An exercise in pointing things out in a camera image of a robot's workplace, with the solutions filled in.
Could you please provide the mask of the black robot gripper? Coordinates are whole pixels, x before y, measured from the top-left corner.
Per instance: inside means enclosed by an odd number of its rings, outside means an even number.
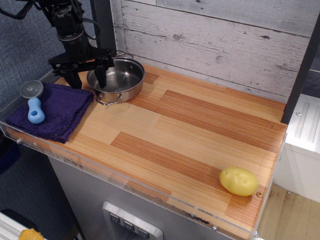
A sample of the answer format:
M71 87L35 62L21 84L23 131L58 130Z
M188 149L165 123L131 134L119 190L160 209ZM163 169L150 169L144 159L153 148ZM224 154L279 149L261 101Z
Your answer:
M115 66L111 50L94 47L87 37L62 42L65 52L48 60L55 75L61 75L73 89L81 89L79 72L92 71L100 88L105 88L106 70Z

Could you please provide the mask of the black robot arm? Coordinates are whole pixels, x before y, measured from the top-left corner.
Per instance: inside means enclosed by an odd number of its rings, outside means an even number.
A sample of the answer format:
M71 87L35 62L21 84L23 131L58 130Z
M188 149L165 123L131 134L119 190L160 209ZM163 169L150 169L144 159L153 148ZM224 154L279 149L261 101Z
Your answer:
M78 0L27 0L24 7L13 14L3 9L0 13L15 20L22 20L32 7L43 11L65 52L47 62L53 74L62 76L73 89L80 89L79 72L93 71L101 88L107 86L106 71L115 66L112 51L94 47L89 40L100 38L100 26L94 20L83 17L85 12Z

